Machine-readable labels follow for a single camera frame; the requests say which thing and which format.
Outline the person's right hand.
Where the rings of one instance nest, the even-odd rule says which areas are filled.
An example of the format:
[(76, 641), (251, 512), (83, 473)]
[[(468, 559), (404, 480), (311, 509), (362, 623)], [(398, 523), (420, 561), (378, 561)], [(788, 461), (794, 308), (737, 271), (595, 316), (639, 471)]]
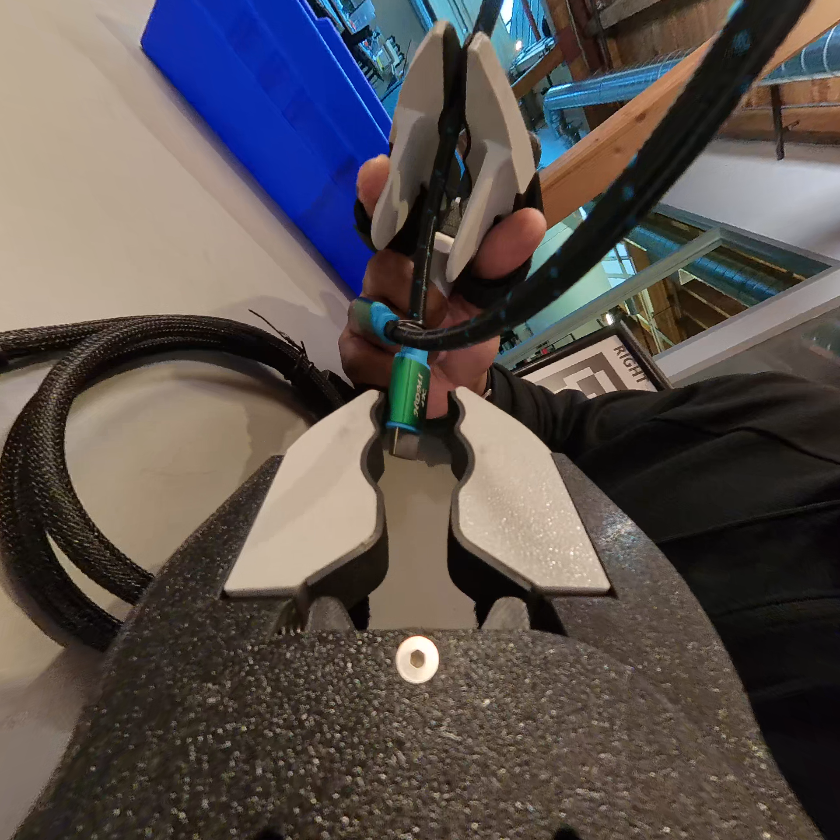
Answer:
[[(390, 162), (381, 154), (365, 162), (357, 178), (357, 197), (372, 214), (383, 191)], [(473, 263), (478, 278), (497, 280), (519, 268), (541, 243), (547, 224), (540, 210), (526, 207), (503, 218), (484, 237)], [(370, 259), (362, 295), (384, 303), (404, 315), (410, 301), (413, 263), (403, 255), (383, 250)], [(438, 289), (428, 292), (426, 322), (433, 328), (450, 328), (474, 318), (480, 310), (454, 291), (445, 298)], [(484, 395), (490, 367), (499, 351), (498, 337), (462, 350), (431, 353), (427, 417), (441, 417), (448, 410), (448, 393), (460, 386)], [(357, 389), (386, 391), (396, 350), (366, 338), (347, 325), (339, 337), (339, 355), (345, 377)]]

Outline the printed tag board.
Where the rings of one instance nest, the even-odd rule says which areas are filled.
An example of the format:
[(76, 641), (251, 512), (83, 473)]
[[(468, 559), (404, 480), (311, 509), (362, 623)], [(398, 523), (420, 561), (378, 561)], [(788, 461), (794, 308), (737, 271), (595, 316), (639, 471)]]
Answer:
[(663, 392), (670, 383), (622, 322), (608, 325), (515, 370), (551, 393), (588, 398), (614, 392)]

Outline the silver ventilation duct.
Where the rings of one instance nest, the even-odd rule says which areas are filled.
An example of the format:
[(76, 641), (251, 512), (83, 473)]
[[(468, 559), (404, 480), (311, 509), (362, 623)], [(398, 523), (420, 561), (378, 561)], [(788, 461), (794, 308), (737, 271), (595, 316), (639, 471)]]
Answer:
[[(544, 118), (546, 122), (552, 123), (559, 119), (561, 112), (569, 109), (628, 102), (676, 68), (689, 55), (689, 52), (684, 52), (677, 54), (676, 58), (630, 66), (605, 75), (552, 87), (543, 96)], [(761, 87), (768, 87), (796, 81), (833, 78), (838, 75), (839, 25), (836, 24), (792, 58), (781, 62), (756, 83)]]
[[(711, 229), (709, 223), (695, 225), (652, 213), (626, 240), (656, 261), (687, 247)], [(684, 266), (693, 277), (746, 307), (756, 306), (829, 268), (819, 259), (745, 234), (723, 234), (715, 248)]]

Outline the wooden beam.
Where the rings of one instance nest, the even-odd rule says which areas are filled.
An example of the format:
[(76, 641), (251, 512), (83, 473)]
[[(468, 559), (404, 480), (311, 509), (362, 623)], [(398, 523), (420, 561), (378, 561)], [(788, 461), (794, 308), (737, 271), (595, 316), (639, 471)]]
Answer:
[[(811, 2), (759, 77), (801, 52), (838, 21), (839, 1)], [(543, 214), (548, 227), (564, 221), (602, 194), (623, 172), (696, 72), (713, 40), (709, 38), (569, 152), (541, 170)]]

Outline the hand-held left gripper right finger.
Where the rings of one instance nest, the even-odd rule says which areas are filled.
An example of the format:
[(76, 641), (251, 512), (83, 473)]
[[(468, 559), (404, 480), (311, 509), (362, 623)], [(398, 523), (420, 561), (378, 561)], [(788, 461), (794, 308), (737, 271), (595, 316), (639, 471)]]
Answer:
[(550, 448), (465, 387), (449, 394), (458, 545), (536, 595), (606, 595), (602, 562)]

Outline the person's right forearm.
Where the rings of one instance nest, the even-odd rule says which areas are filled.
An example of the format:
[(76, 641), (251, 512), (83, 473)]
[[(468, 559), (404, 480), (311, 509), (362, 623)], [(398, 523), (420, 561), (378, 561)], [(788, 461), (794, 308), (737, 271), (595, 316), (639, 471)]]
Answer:
[(775, 762), (839, 835), (839, 391), (780, 373), (552, 394), (500, 366), (490, 401), (653, 540), (717, 629)]

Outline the blue plastic bin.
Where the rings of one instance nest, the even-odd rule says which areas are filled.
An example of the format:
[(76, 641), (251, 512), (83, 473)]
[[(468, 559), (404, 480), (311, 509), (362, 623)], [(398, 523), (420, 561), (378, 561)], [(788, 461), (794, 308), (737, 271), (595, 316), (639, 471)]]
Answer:
[(360, 293), (372, 252), (356, 179), (389, 151), (392, 121), (333, 24), (307, 2), (158, 1), (141, 47)]

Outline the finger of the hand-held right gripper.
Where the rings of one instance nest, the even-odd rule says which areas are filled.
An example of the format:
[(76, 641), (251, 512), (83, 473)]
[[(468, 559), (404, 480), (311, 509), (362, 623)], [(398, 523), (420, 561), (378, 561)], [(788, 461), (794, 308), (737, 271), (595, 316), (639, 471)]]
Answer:
[(389, 173), (371, 221), (376, 250), (391, 244), (412, 210), (423, 207), (431, 193), (439, 124), (454, 88), (458, 59), (455, 27), (449, 21), (437, 21), (416, 49), (397, 99)]
[(451, 294), (466, 300), (500, 300), (528, 274), (530, 259), (503, 277), (477, 276), (475, 257), (485, 237), (523, 207), (539, 207), (539, 184), (531, 135), (518, 100), (490, 38), (473, 35), (466, 49), (465, 128), (471, 136), (471, 196), (475, 253), (458, 275)]

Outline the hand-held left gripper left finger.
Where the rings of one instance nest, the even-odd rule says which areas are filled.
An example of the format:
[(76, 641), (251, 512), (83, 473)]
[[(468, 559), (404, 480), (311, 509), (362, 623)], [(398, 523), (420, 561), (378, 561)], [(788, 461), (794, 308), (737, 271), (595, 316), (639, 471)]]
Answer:
[(352, 610), (388, 569), (381, 414), (367, 391), (317, 422), (282, 456), (224, 584), (233, 599), (329, 596)]

